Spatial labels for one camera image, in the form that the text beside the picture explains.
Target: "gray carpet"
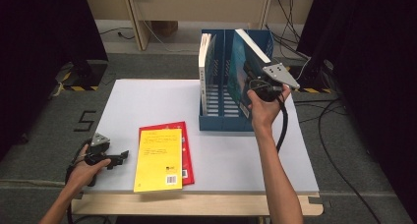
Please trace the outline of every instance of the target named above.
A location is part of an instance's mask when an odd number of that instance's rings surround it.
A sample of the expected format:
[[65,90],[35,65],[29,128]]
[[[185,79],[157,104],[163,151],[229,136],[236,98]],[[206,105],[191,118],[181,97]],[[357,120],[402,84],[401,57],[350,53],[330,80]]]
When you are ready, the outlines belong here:
[[[29,142],[12,146],[0,162],[0,223],[35,223],[43,215],[59,194],[65,169],[75,151],[94,133],[116,79],[199,77],[197,55],[108,56],[109,64],[97,91],[64,90],[50,99],[28,132]],[[324,214],[306,217],[305,222],[375,223],[363,202],[332,167],[321,144],[317,117],[328,102],[300,102],[330,100],[337,95],[293,92],[293,98],[298,102],[301,131],[325,204]],[[411,223],[342,106],[342,102],[335,102],[331,106],[334,110],[322,119],[323,140],[331,159],[383,223]],[[87,132],[75,132],[89,127],[88,123],[79,123],[85,111],[90,112],[84,120],[93,121],[91,127]],[[33,185],[28,180],[41,183]],[[91,219],[83,223],[101,222]]]

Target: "person's left hand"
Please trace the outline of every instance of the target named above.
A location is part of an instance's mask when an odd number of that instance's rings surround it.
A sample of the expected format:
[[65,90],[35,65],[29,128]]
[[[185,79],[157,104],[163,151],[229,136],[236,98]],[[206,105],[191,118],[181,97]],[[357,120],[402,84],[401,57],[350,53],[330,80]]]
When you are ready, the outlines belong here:
[[79,160],[82,161],[77,163],[66,185],[66,187],[72,187],[75,189],[75,192],[77,193],[83,188],[83,186],[88,185],[92,181],[92,177],[95,174],[98,174],[101,168],[107,166],[111,162],[111,160],[107,158],[92,166],[86,164],[83,155],[86,154],[88,146],[88,144],[84,145],[83,149],[80,151],[79,155],[81,157]]

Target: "yellow black tape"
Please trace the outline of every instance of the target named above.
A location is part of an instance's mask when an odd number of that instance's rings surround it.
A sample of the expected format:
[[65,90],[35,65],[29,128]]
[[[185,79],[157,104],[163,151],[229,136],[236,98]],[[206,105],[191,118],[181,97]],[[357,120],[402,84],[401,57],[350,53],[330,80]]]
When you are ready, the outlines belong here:
[[328,88],[299,88],[295,89],[295,91],[307,93],[331,93],[331,90]]
[[64,85],[65,90],[84,91],[84,90],[97,90],[98,86],[76,86],[76,85]]

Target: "handheld device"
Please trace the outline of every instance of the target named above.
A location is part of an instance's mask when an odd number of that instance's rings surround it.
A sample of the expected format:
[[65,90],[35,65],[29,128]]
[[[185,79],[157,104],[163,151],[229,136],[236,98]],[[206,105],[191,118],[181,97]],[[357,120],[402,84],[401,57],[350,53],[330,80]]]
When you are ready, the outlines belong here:
[[284,102],[279,99],[279,96],[282,94],[284,84],[293,88],[299,88],[300,85],[294,80],[281,63],[263,67],[263,73],[261,76],[256,76],[254,74],[248,61],[245,62],[243,69],[247,74],[245,84],[248,85],[249,89],[252,89],[263,101],[272,102],[277,100],[279,102],[283,115],[282,132],[276,144],[276,151],[279,152],[288,128],[288,113]]
[[[86,154],[80,155],[81,149],[86,144],[88,145]],[[101,160],[109,158],[111,161],[106,166],[107,170],[111,170],[113,169],[113,167],[117,165],[122,165],[123,161],[129,156],[129,150],[126,150],[119,155],[107,155],[105,151],[107,151],[109,147],[110,147],[110,139],[99,133],[95,133],[91,139],[86,140],[78,149],[76,155],[74,156],[74,159],[72,160],[70,166],[68,167],[65,182],[68,181],[77,163],[83,160],[86,162],[86,164],[92,166],[94,164],[97,164]],[[94,177],[92,178],[92,181],[89,183],[89,187],[93,187],[95,185],[95,181],[96,181],[96,175],[94,175]]]

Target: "book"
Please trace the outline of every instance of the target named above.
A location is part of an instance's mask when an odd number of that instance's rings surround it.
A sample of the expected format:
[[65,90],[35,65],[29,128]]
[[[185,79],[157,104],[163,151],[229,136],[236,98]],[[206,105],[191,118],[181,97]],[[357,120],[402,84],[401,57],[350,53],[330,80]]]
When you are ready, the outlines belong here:
[[270,58],[249,34],[242,29],[236,29],[233,34],[227,91],[247,118],[250,115],[248,106],[251,101],[247,95],[249,87],[246,83],[248,75],[245,68],[249,68],[257,77],[262,75],[263,67],[269,65]]
[[145,130],[162,130],[162,129],[181,129],[182,135],[182,183],[183,186],[194,184],[193,164],[191,162],[190,146],[187,135],[187,126],[185,122],[174,122],[168,124],[153,125],[141,127],[141,131]]
[[141,131],[134,192],[182,189],[181,129]]
[[203,33],[199,53],[199,76],[201,86],[202,113],[208,114],[208,90],[213,85],[215,35]]

